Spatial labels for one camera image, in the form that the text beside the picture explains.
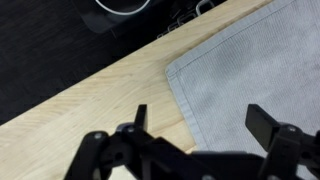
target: light wood surface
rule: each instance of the light wood surface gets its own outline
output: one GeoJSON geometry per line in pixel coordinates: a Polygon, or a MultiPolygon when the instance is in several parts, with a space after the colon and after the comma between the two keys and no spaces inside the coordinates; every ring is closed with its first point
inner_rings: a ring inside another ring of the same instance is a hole
{"type": "MultiPolygon", "coordinates": [[[[270,0],[229,0],[0,127],[0,179],[62,179],[83,136],[113,134],[148,104],[149,133],[195,148],[166,66],[270,0]]],[[[119,170],[112,179],[130,179],[119,170]]]]}

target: gray cloth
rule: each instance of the gray cloth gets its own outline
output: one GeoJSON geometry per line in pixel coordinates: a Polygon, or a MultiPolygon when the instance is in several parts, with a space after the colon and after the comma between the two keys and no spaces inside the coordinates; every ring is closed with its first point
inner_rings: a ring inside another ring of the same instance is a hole
{"type": "Polygon", "coordinates": [[[319,43],[319,0],[274,0],[171,63],[167,78],[198,149],[265,156],[245,127],[248,104],[314,135],[319,43]]]}

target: wood grain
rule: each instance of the wood grain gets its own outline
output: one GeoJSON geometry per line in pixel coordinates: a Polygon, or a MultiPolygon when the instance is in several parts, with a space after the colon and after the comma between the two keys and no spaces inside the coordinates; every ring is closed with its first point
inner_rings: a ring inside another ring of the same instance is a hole
{"type": "MultiPolygon", "coordinates": [[[[148,104],[149,132],[195,143],[165,77],[174,59],[270,0],[229,0],[0,127],[0,179],[62,179],[82,137],[112,134],[148,104]]],[[[119,170],[113,179],[129,178],[119,170]]]]}

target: black surface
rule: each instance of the black surface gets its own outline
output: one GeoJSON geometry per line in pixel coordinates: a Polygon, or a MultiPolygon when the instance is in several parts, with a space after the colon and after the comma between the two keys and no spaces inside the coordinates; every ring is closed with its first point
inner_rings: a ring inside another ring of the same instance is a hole
{"type": "Polygon", "coordinates": [[[0,125],[154,40],[157,18],[116,39],[70,0],[0,1],[0,125]]]}

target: gray towel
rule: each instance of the gray towel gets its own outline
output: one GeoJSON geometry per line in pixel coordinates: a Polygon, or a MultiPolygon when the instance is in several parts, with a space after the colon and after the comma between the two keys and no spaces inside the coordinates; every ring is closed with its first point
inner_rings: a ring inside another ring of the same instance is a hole
{"type": "MultiPolygon", "coordinates": [[[[265,156],[245,127],[250,103],[314,135],[320,129],[320,1],[274,0],[175,60],[166,74],[200,150],[265,156]]],[[[315,179],[304,168],[299,175],[315,179]]]]}

